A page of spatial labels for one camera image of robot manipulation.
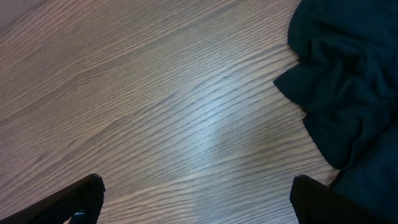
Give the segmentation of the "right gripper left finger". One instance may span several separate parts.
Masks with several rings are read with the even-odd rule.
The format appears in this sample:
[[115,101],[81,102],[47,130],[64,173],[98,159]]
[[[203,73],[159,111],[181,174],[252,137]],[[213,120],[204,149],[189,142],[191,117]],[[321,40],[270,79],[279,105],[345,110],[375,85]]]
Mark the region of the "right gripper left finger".
[[106,189],[98,174],[90,174],[41,201],[1,220],[1,224],[96,224]]

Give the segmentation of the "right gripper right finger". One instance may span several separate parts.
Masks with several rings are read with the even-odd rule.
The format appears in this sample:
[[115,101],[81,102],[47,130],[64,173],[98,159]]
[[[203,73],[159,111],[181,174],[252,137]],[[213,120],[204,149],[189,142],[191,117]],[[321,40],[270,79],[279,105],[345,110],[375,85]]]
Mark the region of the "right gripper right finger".
[[296,176],[290,202],[300,224],[390,223],[362,205],[334,193],[307,175]]

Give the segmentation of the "black garment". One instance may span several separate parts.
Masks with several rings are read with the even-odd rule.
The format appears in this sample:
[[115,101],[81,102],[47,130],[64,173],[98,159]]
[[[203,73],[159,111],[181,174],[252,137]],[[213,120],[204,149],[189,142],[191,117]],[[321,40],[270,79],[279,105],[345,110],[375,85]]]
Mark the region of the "black garment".
[[332,190],[397,222],[397,2],[302,0],[275,86],[339,174]]

